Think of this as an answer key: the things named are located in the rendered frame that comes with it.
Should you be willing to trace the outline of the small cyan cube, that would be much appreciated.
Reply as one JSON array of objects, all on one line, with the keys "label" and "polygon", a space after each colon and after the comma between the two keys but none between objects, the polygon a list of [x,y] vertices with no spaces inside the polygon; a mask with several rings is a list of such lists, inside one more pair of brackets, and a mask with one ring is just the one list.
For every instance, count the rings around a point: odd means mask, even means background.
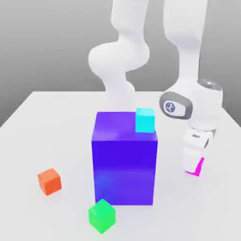
[{"label": "small cyan cube", "polygon": [[155,132],[155,112],[152,108],[136,109],[136,132],[154,133]]}]

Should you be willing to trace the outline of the small magenta cube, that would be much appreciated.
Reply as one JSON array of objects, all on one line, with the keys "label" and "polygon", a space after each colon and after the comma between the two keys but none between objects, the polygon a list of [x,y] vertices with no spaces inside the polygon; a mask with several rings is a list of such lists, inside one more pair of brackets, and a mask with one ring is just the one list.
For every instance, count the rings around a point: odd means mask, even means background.
[{"label": "small magenta cube", "polygon": [[202,169],[202,165],[203,165],[203,162],[204,162],[204,158],[202,157],[200,159],[200,162],[198,163],[195,171],[192,173],[192,172],[188,172],[188,171],[185,171],[186,173],[190,174],[190,175],[193,175],[193,176],[196,176],[198,177],[200,175],[200,172],[201,172],[201,169]]}]

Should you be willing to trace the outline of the large blue box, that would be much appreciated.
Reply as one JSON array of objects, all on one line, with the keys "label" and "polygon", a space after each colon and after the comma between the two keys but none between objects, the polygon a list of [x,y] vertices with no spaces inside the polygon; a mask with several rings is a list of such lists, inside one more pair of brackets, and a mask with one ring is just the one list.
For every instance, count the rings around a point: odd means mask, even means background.
[{"label": "large blue box", "polygon": [[134,112],[97,112],[91,140],[95,200],[152,205],[158,138],[136,132]]}]

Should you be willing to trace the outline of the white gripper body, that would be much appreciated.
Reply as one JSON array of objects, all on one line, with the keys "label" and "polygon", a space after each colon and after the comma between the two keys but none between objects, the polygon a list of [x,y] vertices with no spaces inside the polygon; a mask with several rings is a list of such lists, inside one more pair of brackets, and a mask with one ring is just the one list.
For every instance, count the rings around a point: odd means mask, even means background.
[{"label": "white gripper body", "polygon": [[199,150],[191,149],[189,147],[183,148],[183,169],[184,171],[194,172],[200,159],[202,158],[202,153]]}]

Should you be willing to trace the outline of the small orange cube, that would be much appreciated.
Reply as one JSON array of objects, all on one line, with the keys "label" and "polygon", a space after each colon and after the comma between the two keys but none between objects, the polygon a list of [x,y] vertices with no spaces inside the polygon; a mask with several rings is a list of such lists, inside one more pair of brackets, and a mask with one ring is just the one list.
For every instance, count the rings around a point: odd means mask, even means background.
[{"label": "small orange cube", "polygon": [[60,175],[53,169],[38,174],[39,186],[46,196],[62,189]]}]

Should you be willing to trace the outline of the small green cube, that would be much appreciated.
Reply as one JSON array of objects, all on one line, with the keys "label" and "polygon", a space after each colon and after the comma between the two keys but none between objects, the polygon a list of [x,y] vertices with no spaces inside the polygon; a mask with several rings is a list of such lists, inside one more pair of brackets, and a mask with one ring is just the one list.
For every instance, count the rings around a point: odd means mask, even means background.
[{"label": "small green cube", "polygon": [[116,210],[101,199],[88,209],[88,221],[99,233],[104,233],[116,223]]}]

